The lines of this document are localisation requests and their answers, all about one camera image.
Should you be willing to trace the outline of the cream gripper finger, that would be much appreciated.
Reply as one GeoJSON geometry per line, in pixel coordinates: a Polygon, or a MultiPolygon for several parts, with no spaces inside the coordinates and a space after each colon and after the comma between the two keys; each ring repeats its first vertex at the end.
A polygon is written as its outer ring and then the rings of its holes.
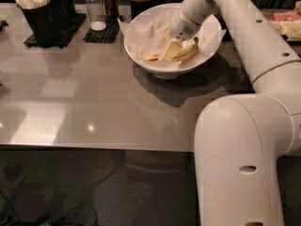
{"type": "Polygon", "coordinates": [[[167,61],[178,61],[178,55],[182,50],[182,42],[180,40],[170,40],[165,51],[161,55],[161,59],[167,61]]]}
{"type": "Polygon", "coordinates": [[[169,25],[167,24],[160,34],[160,39],[167,40],[170,38],[169,25]]]}

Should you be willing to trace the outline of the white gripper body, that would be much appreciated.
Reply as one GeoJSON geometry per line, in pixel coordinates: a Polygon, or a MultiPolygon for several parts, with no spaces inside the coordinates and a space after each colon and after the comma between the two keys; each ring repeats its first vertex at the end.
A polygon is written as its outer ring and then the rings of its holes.
{"type": "Polygon", "coordinates": [[[168,27],[171,36],[182,40],[193,39],[200,30],[200,26],[191,22],[180,8],[171,13],[168,27]]]}

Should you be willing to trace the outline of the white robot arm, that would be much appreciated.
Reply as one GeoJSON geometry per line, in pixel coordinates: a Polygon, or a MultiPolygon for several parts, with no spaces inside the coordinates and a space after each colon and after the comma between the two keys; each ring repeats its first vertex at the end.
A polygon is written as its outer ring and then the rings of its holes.
{"type": "Polygon", "coordinates": [[[301,148],[301,60],[250,0],[184,0],[170,33],[188,40],[215,12],[254,91],[219,98],[199,115],[201,226],[284,226],[277,160],[301,148]]]}

